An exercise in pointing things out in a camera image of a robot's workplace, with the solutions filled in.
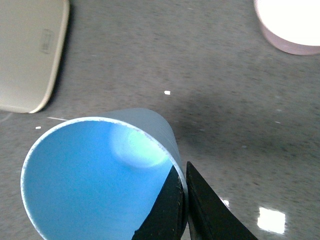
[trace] blue paper cup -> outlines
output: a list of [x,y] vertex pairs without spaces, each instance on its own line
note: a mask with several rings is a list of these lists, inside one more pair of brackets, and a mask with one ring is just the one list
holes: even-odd
[[31,147],[21,173],[22,200],[45,240],[131,240],[172,167],[184,192],[184,229],[188,190],[168,122],[144,108],[76,118]]

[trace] beige tray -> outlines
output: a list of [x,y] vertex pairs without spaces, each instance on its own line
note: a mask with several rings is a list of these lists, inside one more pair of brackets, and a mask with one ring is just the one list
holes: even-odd
[[68,0],[0,0],[0,110],[35,113],[46,105],[69,9]]

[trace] black object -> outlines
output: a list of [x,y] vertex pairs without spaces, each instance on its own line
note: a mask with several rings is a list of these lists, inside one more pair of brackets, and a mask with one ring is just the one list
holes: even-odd
[[186,183],[192,240],[258,240],[229,211],[191,162],[186,165]]
[[183,204],[184,189],[175,167],[172,167],[151,212],[134,232],[132,240],[181,239],[185,230]]

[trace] gray countertop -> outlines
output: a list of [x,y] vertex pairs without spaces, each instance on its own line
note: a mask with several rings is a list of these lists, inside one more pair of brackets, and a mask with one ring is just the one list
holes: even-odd
[[[251,0],[71,6],[49,104],[34,114],[0,111],[0,239],[41,239],[20,174],[44,132],[59,119],[134,107],[167,119],[183,166],[191,161],[257,238],[320,239],[319,55],[271,46]],[[267,217],[283,234],[263,230],[263,209],[285,214],[285,222]]]

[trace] embossed logo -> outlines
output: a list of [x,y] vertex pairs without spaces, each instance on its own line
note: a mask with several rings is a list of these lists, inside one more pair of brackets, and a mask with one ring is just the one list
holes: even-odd
[[40,43],[40,51],[49,54],[54,41],[54,32],[49,29],[43,29]]

